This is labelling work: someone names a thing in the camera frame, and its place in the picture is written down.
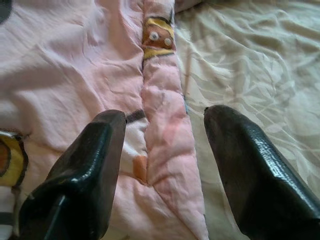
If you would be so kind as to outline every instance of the brown cartoon character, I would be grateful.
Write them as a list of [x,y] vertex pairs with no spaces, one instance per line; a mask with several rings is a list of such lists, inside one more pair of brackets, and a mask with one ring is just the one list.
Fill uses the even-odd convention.
[[174,31],[162,18],[150,17],[145,22],[143,31],[144,58],[173,54],[176,50]]

